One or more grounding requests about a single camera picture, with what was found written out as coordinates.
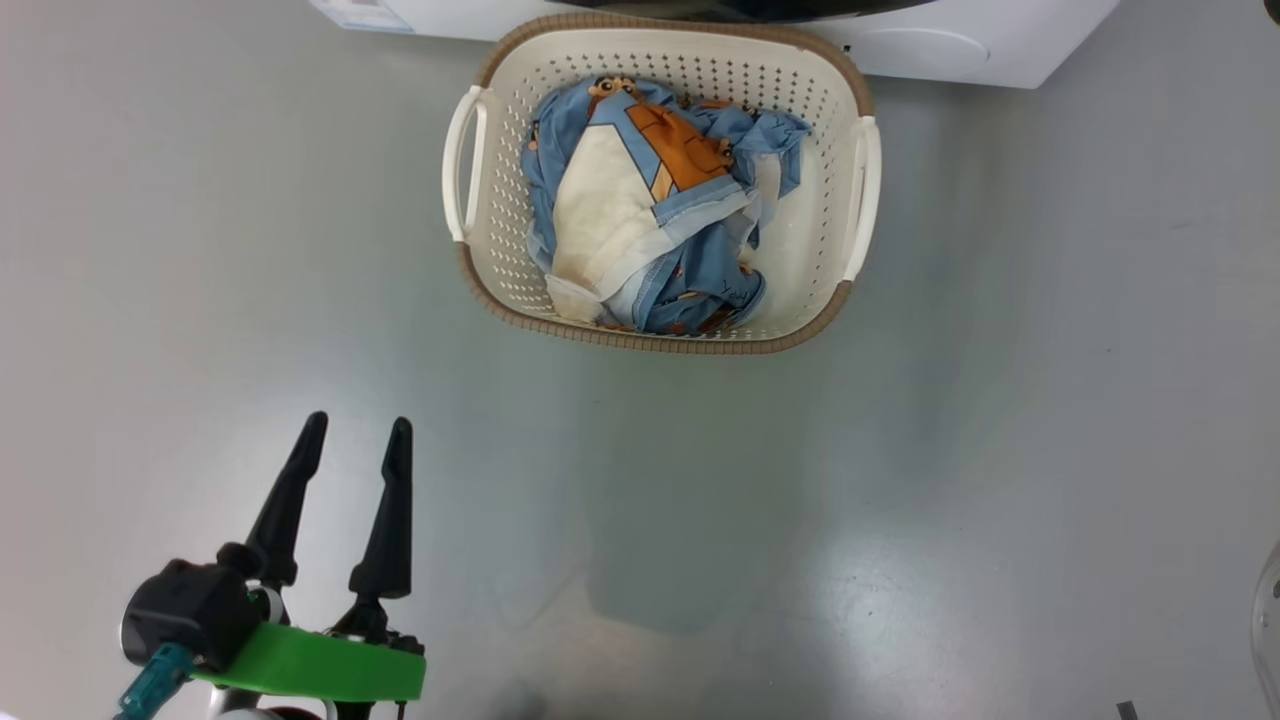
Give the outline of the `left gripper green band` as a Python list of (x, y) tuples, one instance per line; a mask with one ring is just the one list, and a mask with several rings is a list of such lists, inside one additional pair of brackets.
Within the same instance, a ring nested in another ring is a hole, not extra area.
[(349, 578), (355, 603), (326, 632), (285, 623), (278, 591), (297, 579), (300, 521), (326, 429), (324, 411), (307, 416), (246, 541), (259, 560), (253, 578), (269, 587), (251, 585), (250, 606), (265, 619), (228, 670), (195, 673), (195, 679), (218, 688), (224, 702), (233, 694), (306, 698), (323, 702), (329, 719), (355, 719), (374, 705), (406, 706), (421, 698), (428, 673), (422, 646), (390, 629), (381, 602), (403, 598), (412, 588), (413, 427), (407, 418), (398, 416), (390, 429), (378, 512)]

